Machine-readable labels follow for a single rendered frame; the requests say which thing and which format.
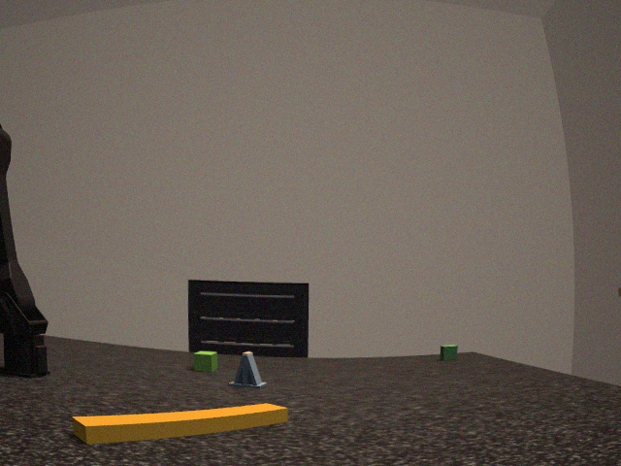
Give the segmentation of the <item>orange long bar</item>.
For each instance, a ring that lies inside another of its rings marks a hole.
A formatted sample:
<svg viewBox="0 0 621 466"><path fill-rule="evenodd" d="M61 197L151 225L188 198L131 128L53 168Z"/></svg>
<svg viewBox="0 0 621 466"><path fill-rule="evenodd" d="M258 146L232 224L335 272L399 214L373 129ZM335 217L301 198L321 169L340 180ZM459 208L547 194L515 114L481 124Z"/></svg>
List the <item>orange long bar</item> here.
<svg viewBox="0 0 621 466"><path fill-rule="evenodd" d="M287 422L287 409L261 404L224 409L116 416L72 416L74 435L87 444L210 434Z"/></svg>

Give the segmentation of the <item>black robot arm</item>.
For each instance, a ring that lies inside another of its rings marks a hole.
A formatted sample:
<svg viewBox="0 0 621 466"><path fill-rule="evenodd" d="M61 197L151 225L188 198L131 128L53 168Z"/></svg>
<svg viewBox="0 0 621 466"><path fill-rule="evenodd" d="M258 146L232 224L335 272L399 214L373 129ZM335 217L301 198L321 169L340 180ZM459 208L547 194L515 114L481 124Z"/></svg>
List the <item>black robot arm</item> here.
<svg viewBox="0 0 621 466"><path fill-rule="evenodd" d="M49 323L16 258L6 181L11 150L11 137L0 124L0 332L5 358L0 373L31 379L50 375L45 338L39 335L46 334Z"/></svg>

